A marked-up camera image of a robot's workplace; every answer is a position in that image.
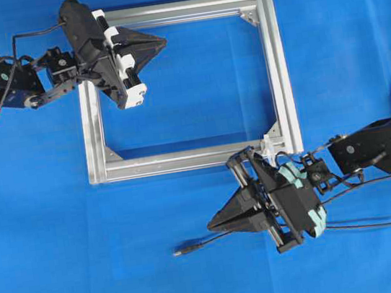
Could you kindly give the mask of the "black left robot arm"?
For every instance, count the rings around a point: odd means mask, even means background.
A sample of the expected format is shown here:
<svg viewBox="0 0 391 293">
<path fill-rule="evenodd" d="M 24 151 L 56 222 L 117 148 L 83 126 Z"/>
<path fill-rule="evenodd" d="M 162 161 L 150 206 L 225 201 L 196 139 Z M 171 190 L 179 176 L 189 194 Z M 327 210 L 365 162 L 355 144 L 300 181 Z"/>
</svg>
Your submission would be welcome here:
<svg viewBox="0 0 391 293">
<path fill-rule="evenodd" d="M 45 106 L 88 81 L 121 109 L 139 106 L 147 86 L 139 73 L 167 44 L 166 39 L 109 25 L 103 12 L 77 0 L 64 0 L 57 25 L 41 35 L 62 29 L 71 52 L 48 49 L 40 58 L 0 56 L 0 112 L 6 108 Z"/>
</svg>

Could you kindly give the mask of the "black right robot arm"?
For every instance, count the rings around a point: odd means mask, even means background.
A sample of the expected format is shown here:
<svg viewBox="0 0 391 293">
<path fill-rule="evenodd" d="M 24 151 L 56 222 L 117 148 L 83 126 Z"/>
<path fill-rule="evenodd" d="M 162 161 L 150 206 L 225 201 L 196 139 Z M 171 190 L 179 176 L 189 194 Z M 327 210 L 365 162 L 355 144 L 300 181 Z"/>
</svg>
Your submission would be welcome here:
<svg viewBox="0 0 391 293">
<path fill-rule="evenodd" d="M 331 139 L 327 149 L 343 176 L 329 171 L 323 159 L 304 155 L 270 165 L 252 146 L 234 153 L 227 167 L 240 184 L 207 228 L 212 232 L 268 231 L 283 253 L 303 243 L 303 234 L 319 237 L 326 229 L 327 212 L 318 198 L 336 184 L 376 167 L 391 175 L 391 118 L 373 122 L 352 135 Z"/>
</svg>

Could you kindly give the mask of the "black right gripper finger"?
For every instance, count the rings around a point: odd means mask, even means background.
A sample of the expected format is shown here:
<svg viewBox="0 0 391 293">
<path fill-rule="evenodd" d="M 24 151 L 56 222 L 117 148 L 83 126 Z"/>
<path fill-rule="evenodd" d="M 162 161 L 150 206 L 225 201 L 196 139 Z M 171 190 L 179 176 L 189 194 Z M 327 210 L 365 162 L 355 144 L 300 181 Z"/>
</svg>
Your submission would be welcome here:
<svg viewBox="0 0 391 293">
<path fill-rule="evenodd" d="M 211 232 L 261 232 L 269 228 L 268 218 L 261 209 L 249 209 L 228 220 L 213 218 L 208 223 Z"/>
<path fill-rule="evenodd" d="M 255 208 L 260 202 L 257 186 L 239 187 L 207 224 L 207 229 L 263 222 L 263 211 Z"/>
</svg>

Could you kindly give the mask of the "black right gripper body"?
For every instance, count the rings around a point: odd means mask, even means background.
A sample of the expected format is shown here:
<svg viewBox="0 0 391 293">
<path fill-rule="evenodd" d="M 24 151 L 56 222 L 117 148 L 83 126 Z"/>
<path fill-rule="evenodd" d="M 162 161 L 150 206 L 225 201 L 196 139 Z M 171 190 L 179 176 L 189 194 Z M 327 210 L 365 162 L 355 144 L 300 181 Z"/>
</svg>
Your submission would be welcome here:
<svg viewBox="0 0 391 293">
<path fill-rule="evenodd" d="M 227 160 L 227 167 L 240 187 L 255 184 L 261 209 L 268 218 L 270 234 L 277 251 L 284 253 L 304 242 L 304 233 L 322 235 L 327 212 L 320 203 L 307 175 L 293 164 L 272 167 L 255 150 L 245 148 Z"/>
</svg>

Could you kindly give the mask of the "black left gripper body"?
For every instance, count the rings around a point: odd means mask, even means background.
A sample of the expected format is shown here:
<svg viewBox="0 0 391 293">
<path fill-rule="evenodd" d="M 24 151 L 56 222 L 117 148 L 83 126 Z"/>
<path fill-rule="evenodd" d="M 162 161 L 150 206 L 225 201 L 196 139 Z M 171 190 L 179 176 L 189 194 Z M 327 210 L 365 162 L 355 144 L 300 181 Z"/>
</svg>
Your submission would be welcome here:
<svg viewBox="0 0 391 293">
<path fill-rule="evenodd" d="M 80 66 L 80 74 L 113 100 L 120 109 L 142 105 L 146 85 L 135 72 L 132 53 L 121 54 L 120 29 L 109 26 L 105 14 L 99 17 L 77 0 L 64 0 L 59 9 L 59 22 Z"/>
</svg>

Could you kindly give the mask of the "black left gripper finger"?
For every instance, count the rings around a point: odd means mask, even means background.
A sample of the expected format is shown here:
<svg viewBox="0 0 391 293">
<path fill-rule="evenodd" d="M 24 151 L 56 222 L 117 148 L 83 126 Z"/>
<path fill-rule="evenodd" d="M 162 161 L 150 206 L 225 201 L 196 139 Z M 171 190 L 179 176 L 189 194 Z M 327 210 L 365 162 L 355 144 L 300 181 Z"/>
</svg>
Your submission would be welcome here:
<svg viewBox="0 0 391 293">
<path fill-rule="evenodd" d="M 118 34 L 113 37 L 114 44 L 119 44 L 123 48 L 137 49 L 140 45 L 143 47 L 160 48 L 165 47 L 167 44 L 166 39 L 155 35 L 142 33 L 126 27 L 117 26 L 115 29 Z"/>
<path fill-rule="evenodd" d="M 135 61 L 134 67 L 132 68 L 133 71 L 132 76 L 133 76 L 134 84 L 141 83 L 138 74 L 145 67 L 145 65 L 147 65 L 150 62 L 150 60 L 155 58 L 163 49 L 164 49 L 164 45 L 158 45 L 154 47 L 144 47 L 144 48 L 140 48 L 139 50 L 134 49 L 130 51 Z"/>
</svg>

